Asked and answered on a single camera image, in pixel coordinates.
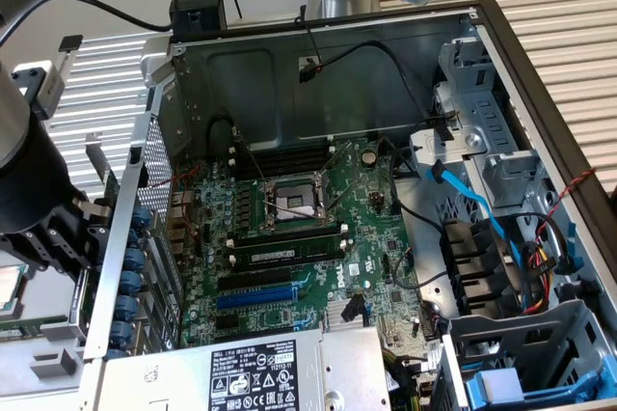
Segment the blue pcie slot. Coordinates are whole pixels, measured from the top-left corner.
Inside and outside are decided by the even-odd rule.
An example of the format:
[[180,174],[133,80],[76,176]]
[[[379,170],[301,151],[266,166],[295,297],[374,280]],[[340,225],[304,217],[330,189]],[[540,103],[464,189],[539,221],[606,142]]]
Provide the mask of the blue pcie slot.
[[216,308],[217,310],[229,310],[231,308],[248,307],[251,305],[290,301],[298,301],[298,288],[292,285],[221,295],[216,300]]

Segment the motherboard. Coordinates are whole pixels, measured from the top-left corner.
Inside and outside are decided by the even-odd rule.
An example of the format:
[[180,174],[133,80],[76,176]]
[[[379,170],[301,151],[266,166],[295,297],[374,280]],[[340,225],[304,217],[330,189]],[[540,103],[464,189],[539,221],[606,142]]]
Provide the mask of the motherboard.
[[[182,347],[373,325],[392,352],[425,351],[418,294],[391,276],[409,247],[391,150],[357,138],[316,151],[185,166],[170,230],[187,294]],[[277,175],[282,164],[313,168]],[[399,278],[416,281],[412,260]]]

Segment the power supply label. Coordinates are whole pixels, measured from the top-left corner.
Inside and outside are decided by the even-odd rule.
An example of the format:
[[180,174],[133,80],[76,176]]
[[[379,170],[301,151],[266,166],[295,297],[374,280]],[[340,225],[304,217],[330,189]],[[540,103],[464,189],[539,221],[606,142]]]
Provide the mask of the power supply label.
[[296,341],[212,352],[209,411],[299,411]]

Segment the corrugated metal sheet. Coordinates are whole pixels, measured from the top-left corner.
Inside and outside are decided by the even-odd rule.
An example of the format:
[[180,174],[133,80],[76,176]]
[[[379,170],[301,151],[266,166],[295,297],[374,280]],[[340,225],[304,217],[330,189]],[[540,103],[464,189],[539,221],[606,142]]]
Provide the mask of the corrugated metal sheet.
[[[612,191],[617,185],[617,0],[497,2],[589,162],[598,168],[604,188]],[[384,7],[407,5],[394,1]],[[121,177],[135,116],[146,106],[141,51],[154,36],[84,41],[49,124],[72,180],[92,199],[101,188],[84,151],[86,134],[101,133],[103,149]]]

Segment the green circuit board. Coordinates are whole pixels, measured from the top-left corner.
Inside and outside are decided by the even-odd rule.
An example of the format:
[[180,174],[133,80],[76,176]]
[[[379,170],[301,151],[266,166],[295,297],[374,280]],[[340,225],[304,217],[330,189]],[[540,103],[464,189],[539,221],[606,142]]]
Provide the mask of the green circuit board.
[[[320,250],[326,249],[328,254],[339,252],[339,257],[290,267],[293,281],[307,282],[297,301],[232,310],[217,310],[217,297],[221,294],[217,282],[233,273],[228,263],[229,232],[243,238],[271,234],[267,225],[264,229],[266,191],[273,182],[280,187],[308,183],[311,174],[267,178],[265,182],[262,179],[236,181],[221,163],[201,164],[200,174],[191,186],[198,198],[192,226],[197,232],[206,227],[208,237],[201,242],[198,252],[189,239],[185,240],[181,265],[187,294],[181,332],[183,347],[206,345],[247,333],[316,329],[324,323],[329,302],[361,293],[369,308],[369,322],[379,328],[384,345],[397,354],[424,351],[422,329],[413,330],[414,319],[420,317],[417,294],[394,285],[384,268],[385,259],[392,268],[409,245],[400,211],[390,208],[390,155],[377,155],[378,142],[364,138],[335,141],[333,146],[341,152],[321,177],[324,203],[328,205],[326,217],[281,222],[276,225],[276,232],[334,228],[335,233],[298,239],[293,246],[297,254],[308,255],[317,242]],[[362,163],[362,154],[368,151],[376,154],[376,161],[370,167]],[[371,197],[380,196],[383,202],[376,206]],[[288,200],[289,204],[296,201],[293,197]],[[241,204],[250,213],[241,216]],[[344,252],[339,248],[341,223],[349,230]],[[279,255],[285,245],[290,244],[265,243],[256,252],[260,256]],[[240,259],[242,250],[234,249],[233,253]],[[401,277],[414,282],[414,270],[407,264],[402,266]],[[217,329],[217,316],[229,314],[237,315],[239,325]]]

